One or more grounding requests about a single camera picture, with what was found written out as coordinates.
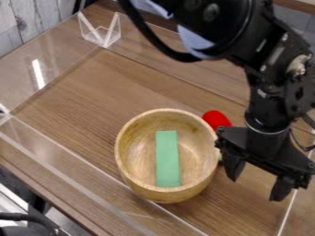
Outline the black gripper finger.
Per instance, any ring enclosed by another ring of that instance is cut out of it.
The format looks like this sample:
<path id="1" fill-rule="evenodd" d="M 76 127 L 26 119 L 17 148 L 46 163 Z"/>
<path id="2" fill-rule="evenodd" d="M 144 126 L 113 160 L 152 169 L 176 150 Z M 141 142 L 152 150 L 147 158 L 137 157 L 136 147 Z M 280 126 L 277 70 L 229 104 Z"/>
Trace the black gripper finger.
<path id="1" fill-rule="evenodd" d="M 244 170 L 244 156 L 235 150 L 224 149 L 221 151 L 223 165 L 228 178 L 235 182 Z"/>
<path id="2" fill-rule="evenodd" d="M 272 187 L 269 194 L 269 200 L 280 202 L 289 195 L 291 190 L 295 186 L 295 180 L 291 176 L 279 176 Z"/>

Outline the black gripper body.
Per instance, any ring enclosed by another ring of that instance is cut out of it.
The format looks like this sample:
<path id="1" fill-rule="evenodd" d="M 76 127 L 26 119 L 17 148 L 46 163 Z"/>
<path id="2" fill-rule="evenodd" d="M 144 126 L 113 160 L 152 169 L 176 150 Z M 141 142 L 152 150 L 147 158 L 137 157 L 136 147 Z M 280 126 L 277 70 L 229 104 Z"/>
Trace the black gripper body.
<path id="1" fill-rule="evenodd" d="M 237 151 L 245 162 L 268 171 L 273 175 L 291 176 L 293 188 L 307 188 L 311 176 L 315 175 L 315 163 L 293 146 L 289 132 L 260 134 L 251 128 L 219 126 L 215 146 Z"/>

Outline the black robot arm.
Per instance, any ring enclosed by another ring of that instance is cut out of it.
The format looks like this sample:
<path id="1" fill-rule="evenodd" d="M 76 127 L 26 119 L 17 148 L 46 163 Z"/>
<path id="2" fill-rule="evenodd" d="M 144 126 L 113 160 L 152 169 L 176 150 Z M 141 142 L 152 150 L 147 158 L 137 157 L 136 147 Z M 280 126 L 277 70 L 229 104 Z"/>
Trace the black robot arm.
<path id="1" fill-rule="evenodd" d="M 315 53 L 303 37 L 275 16 L 273 0 L 145 0 L 164 18 L 176 22 L 187 51 L 160 40 L 131 0 L 117 0 L 137 30 L 169 58 L 193 63 L 225 59 L 244 69 L 249 100 L 244 127 L 216 128 L 229 179 L 239 178 L 245 163 L 276 176 L 269 194 L 283 200 L 293 189 L 307 188 L 315 161 L 304 153 L 315 146 L 299 144 L 291 124 L 315 110 Z"/>

